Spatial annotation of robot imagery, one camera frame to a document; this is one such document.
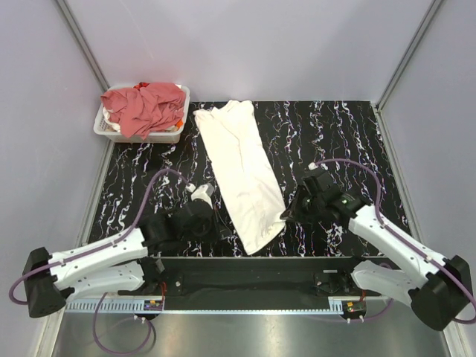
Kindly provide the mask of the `white t-shirt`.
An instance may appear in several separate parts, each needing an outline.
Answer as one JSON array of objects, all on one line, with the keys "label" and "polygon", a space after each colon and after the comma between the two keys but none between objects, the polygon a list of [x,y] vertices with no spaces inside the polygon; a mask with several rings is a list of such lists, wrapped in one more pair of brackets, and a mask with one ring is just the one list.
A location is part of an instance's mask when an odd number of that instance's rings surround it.
[{"label": "white t-shirt", "polygon": [[216,183],[246,254],[268,245],[285,227],[285,202],[263,148],[250,100],[194,113]]}]

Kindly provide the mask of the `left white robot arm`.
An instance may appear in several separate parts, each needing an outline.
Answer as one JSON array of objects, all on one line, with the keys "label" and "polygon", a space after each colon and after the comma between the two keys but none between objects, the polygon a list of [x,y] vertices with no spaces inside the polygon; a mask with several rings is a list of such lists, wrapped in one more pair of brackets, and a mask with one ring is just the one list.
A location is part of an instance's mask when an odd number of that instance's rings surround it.
[{"label": "left white robot arm", "polygon": [[51,254],[41,247],[30,252],[23,269],[29,316],[42,318],[76,299],[108,292],[155,293],[162,284],[155,257],[175,255],[189,241],[216,239],[213,192],[211,184],[203,184],[181,207],[157,212],[80,248]]}]

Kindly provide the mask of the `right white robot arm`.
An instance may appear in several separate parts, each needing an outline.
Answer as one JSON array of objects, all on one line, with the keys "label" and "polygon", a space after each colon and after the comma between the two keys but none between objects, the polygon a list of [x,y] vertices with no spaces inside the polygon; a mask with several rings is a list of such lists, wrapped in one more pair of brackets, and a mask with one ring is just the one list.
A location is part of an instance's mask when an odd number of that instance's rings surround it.
[{"label": "right white robot arm", "polygon": [[334,219],[376,247],[396,264],[384,268],[370,260],[338,275],[347,295],[370,290],[409,306],[427,327],[443,331],[473,299],[469,264],[426,248],[388,219],[355,190],[342,190],[322,169],[310,172],[297,186],[295,197],[281,214],[287,222],[314,224]]}]

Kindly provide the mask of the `black marbled table mat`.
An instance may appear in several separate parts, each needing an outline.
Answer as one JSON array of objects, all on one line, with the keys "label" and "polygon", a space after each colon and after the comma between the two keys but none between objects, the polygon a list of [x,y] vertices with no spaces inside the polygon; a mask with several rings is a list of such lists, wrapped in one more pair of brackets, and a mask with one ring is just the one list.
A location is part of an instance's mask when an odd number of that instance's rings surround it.
[{"label": "black marbled table mat", "polygon": [[[380,210],[402,230],[409,222],[373,108],[364,101],[261,101],[254,114],[263,148],[283,198],[293,198],[312,162],[329,159],[328,170],[344,189],[369,199],[382,189]],[[89,241],[127,228],[137,214],[148,217],[183,205],[186,181],[215,177],[193,116],[174,145],[115,144],[104,178]],[[262,257],[376,256],[377,248],[340,225],[288,224],[260,251]]]}]

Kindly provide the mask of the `white plastic laundry basket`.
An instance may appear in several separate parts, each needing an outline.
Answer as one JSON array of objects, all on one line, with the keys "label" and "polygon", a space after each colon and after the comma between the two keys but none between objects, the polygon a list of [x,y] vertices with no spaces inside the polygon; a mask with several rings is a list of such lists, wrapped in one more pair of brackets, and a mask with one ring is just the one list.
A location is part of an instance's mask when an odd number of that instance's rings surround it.
[{"label": "white plastic laundry basket", "polygon": [[120,132],[115,131],[108,122],[105,121],[103,104],[97,111],[96,118],[94,120],[93,130],[97,135],[102,135],[108,138],[114,143],[128,143],[128,144],[177,144],[180,141],[181,134],[184,131],[185,124],[187,122],[188,109],[190,104],[190,90],[188,87],[182,84],[176,84],[184,93],[184,109],[183,118],[181,119],[182,125],[176,131],[166,132],[151,132],[146,139],[142,140],[138,136],[132,136],[131,138],[124,137]]}]

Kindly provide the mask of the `white garment in basket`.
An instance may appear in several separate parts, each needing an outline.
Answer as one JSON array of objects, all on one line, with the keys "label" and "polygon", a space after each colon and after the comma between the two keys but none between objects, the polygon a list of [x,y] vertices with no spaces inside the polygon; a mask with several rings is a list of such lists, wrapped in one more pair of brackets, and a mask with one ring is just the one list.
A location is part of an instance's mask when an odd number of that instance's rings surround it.
[{"label": "white garment in basket", "polygon": [[120,132],[120,125],[118,123],[114,123],[111,121],[111,112],[108,111],[105,107],[103,107],[102,113],[103,113],[103,120],[109,127],[109,130],[113,132]]}]

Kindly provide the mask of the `pink crumpled t-shirt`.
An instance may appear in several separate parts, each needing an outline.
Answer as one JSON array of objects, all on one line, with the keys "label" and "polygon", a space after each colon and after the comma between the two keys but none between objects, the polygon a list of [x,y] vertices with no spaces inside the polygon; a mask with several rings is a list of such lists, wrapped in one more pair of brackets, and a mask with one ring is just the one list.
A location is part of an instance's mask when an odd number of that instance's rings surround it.
[{"label": "pink crumpled t-shirt", "polygon": [[185,93],[174,83],[138,83],[109,89],[100,101],[126,137],[146,139],[151,132],[176,131],[183,118]]}]

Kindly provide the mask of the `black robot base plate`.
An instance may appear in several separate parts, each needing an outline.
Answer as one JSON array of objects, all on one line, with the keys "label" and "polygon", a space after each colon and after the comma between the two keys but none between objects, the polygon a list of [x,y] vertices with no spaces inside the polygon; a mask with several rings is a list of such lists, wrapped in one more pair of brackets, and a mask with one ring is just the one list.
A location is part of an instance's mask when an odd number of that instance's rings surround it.
[{"label": "black robot base plate", "polygon": [[297,293],[311,296],[355,295],[350,273],[363,257],[165,257],[144,258],[143,286],[119,295],[167,296],[195,292]]}]

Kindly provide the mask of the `left aluminium frame post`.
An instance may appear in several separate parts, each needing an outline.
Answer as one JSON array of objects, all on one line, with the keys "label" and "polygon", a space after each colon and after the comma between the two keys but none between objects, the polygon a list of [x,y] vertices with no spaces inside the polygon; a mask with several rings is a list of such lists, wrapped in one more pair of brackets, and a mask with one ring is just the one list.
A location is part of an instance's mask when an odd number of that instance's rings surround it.
[{"label": "left aluminium frame post", "polygon": [[79,22],[76,19],[71,7],[68,2],[65,0],[54,0],[54,4],[57,7],[59,14],[64,20],[66,27],[70,31],[74,41],[77,43],[78,48],[80,49],[81,54],[83,55],[88,67],[90,68],[94,78],[97,81],[97,84],[101,87],[102,90],[107,90],[109,88],[109,82],[104,75],[99,62],[96,59],[93,51],[91,50],[90,45],[84,35]]}]

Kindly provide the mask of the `aluminium frame post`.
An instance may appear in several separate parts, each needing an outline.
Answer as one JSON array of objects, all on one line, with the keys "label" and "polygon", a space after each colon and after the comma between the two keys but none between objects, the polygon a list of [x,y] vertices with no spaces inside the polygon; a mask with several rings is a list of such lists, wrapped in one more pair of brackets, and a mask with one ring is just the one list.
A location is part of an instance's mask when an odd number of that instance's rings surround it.
[{"label": "aluminium frame post", "polygon": [[90,68],[94,78],[97,81],[97,84],[101,87],[102,90],[107,90],[109,88],[109,82],[104,75],[99,62],[96,59],[93,51],[91,50],[90,45],[84,35],[79,22],[76,19],[71,7],[68,2],[65,0],[54,0],[54,4],[57,7],[59,14],[64,20],[66,27],[70,31],[74,41],[77,43],[78,48],[80,49],[81,54],[83,55],[88,67]]},{"label": "aluminium frame post", "polygon": [[428,9],[426,10],[416,32],[412,36],[401,60],[399,61],[395,71],[393,72],[389,83],[386,85],[385,90],[380,96],[379,100],[375,103],[375,107],[378,111],[382,111],[386,103],[389,101],[390,96],[399,84],[406,68],[410,64],[415,53],[419,49],[420,44],[425,38],[425,35],[429,31],[432,23],[434,22],[437,14],[440,12],[442,6],[445,4],[445,0],[432,0]]}]

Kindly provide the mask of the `right aluminium frame post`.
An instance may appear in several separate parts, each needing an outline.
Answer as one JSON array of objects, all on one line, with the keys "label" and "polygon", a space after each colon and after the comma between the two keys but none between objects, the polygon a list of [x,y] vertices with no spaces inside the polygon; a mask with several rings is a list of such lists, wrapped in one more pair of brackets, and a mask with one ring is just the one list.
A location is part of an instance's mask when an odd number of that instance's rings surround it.
[{"label": "right aluminium frame post", "polygon": [[437,14],[440,12],[442,6],[445,4],[445,0],[432,0],[428,9],[426,10],[416,32],[412,36],[401,60],[399,61],[395,71],[393,72],[389,83],[386,85],[385,90],[380,96],[379,100],[375,103],[375,107],[378,111],[382,111],[386,103],[389,101],[390,96],[399,84],[406,68],[410,64],[415,53],[419,49],[420,44],[425,38],[425,35],[429,31],[432,23],[434,22]]}]

